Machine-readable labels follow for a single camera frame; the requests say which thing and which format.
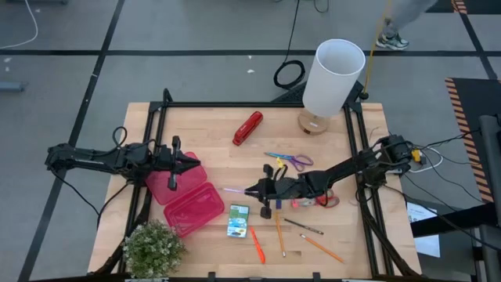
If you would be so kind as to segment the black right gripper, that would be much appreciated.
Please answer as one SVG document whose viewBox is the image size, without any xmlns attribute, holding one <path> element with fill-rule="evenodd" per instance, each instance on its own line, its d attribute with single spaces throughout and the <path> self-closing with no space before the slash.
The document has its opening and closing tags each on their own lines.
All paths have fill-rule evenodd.
<svg viewBox="0 0 501 282">
<path fill-rule="evenodd" d="M 255 185 L 246 188 L 245 194 L 247 196 L 260 198 L 260 202 L 264 205 L 261 208 L 260 216 L 263 219 L 270 219 L 272 217 L 270 200 L 302 198 L 304 196 L 304 188 L 303 183 L 299 179 L 290 177 L 274 179 L 273 168 L 269 164 L 263 166 L 263 172 L 265 173 L 265 177 L 260 179 Z"/>
</svg>

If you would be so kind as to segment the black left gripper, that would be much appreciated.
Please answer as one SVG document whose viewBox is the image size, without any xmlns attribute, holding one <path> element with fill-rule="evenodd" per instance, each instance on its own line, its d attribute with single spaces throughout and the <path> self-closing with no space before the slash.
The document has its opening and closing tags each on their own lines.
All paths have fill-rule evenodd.
<svg viewBox="0 0 501 282">
<path fill-rule="evenodd" d="M 180 151 L 181 141 L 178 136 L 172 137 L 172 148 L 167 145 L 161 145 L 156 155 L 155 171 L 156 172 L 170 172 L 168 179 L 168 189 L 172 191 L 177 190 L 176 175 L 177 169 L 177 156 Z M 187 172 L 192 168 L 200 165 L 200 160 L 194 152 L 185 152 L 179 154 L 179 160 L 185 164 L 181 164 L 180 173 Z"/>
</svg>

